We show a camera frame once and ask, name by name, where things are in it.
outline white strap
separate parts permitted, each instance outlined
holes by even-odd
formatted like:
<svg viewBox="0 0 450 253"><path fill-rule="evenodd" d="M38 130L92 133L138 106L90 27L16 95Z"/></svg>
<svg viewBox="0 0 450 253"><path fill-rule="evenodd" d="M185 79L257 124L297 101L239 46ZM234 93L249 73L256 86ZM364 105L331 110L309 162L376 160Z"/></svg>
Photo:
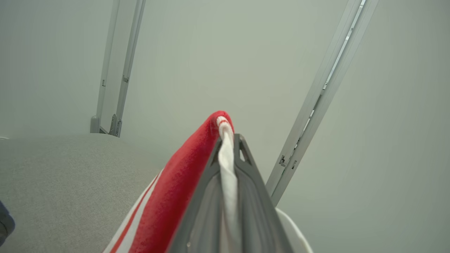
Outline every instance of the white strap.
<svg viewBox="0 0 450 253"><path fill-rule="evenodd" d="M225 227L231 252L242 251L242 237L238 217L238 179L234 172L234 134L228 120L217 118L222 146L219 150L220 178L224 196Z"/></svg>

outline red towel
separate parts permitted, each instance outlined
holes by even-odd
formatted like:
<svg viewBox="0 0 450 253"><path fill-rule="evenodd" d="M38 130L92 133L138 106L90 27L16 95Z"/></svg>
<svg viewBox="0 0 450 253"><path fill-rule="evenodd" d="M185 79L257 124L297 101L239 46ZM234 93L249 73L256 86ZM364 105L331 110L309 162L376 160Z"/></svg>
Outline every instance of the red towel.
<svg viewBox="0 0 450 253"><path fill-rule="evenodd" d="M219 116L233 127L224 111L209 116L144 190L105 253L167 250L219 137Z"/></svg>

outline white stripe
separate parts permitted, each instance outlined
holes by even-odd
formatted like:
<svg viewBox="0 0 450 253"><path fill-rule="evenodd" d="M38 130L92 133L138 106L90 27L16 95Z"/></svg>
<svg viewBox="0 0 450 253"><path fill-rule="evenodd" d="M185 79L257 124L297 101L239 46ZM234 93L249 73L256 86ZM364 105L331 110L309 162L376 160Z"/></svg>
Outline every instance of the white stripe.
<svg viewBox="0 0 450 253"><path fill-rule="evenodd" d="M156 183L158 182L157 180L159 179L159 176L161 175L161 173L162 173L162 170L161 170L161 172L159 172L159 174L158 174L155 178L153 178L153 180L150 182L150 184L149 184L149 185L144 189L144 191L141 193L141 195L140 195L139 198L136 200L135 204L133 205L133 207L131 208L131 210L130 210L130 211L128 212L128 214L126 215L125 219L122 221L122 224L120 225L119 229L117 230L117 232L115 233L115 235L113 236L113 238L111 239L111 241L109 242L108 246L105 248L105 250L103 251L103 253L109 253L109 252L111 252L111 250L113 249L113 247L114 247L114 245L116 244L117 240L119 239L120 235L122 234L123 230L125 229L125 226L128 224L128 221L130 220L132 213L134 212L134 210L136 209L137 205L139 204L139 202L141 201L142 198L146 198L146 199L144 199L144 200L142 201L142 203L141 203L141 205L140 205L139 208L141 209L142 206L145 206L145 204L147 203L147 201L148 201L150 195L151 195L152 192L153 192L153 189L154 189ZM152 184L153 184L152 188L151 188L151 189L147 192L147 194L144 196L145 192L147 191L147 189L148 189ZM137 218L139 218L139 220L140 220L140 217L142 216L142 212L140 213L139 216L138 216L138 213L139 213L139 210L136 212L136 215L135 215L135 217L134 217L133 223L134 223L134 221L136 221ZM131 227L132 227L132 226L133 226L133 224L132 224L132 225L130 226L130 228L128 229L127 235L130 233ZM126 240L127 235L125 236L124 240L122 241L122 244L124 244L124 241ZM117 252L120 252L120 251L121 251L121 248L122 248L122 246L119 247L119 249L117 250Z"/></svg>
<svg viewBox="0 0 450 253"><path fill-rule="evenodd" d="M136 235L136 231L139 226L140 219L142 217L142 213L144 212L145 205L149 201L150 196L152 195L153 190L155 189L156 184L158 183L159 178L161 177L162 171L159 173L158 177L156 178L155 183L152 185L148 193L144 196L144 199L142 200L141 205L139 206L138 211L136 212L135 218L131 222L131 226L128 229L128 232L126 233L125 237L123 238L122 243L120 244L119 248L117 249L117 253L127 253L131 245L133 244L133 240Z"/></svg>

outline metal bracket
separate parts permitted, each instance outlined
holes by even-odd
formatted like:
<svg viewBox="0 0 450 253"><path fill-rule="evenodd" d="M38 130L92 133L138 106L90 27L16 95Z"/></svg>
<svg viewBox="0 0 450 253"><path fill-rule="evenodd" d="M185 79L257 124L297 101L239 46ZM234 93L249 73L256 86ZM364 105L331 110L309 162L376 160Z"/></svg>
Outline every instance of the metal bracket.
<svg viewBox="0 0 450 253"><path fill-rule="evenodd" d="M111 127L109 128L109 135L119 137L120 130L122 129L122 119L119 119L117 115L112 116Z"/></svg>

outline red fabric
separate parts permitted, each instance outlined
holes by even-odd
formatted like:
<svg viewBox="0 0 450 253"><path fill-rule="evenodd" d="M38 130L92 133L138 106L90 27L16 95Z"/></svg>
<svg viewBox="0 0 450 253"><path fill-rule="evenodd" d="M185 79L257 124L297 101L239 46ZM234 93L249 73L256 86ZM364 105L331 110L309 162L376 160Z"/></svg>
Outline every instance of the red fabric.
<svg viewBox="0 0 450 253"><path fill-rule="evenodd" d="M215 112L172 156L145 205L129 252L166 251L219 137L219 116L233 127L226 112Z"/></svg>

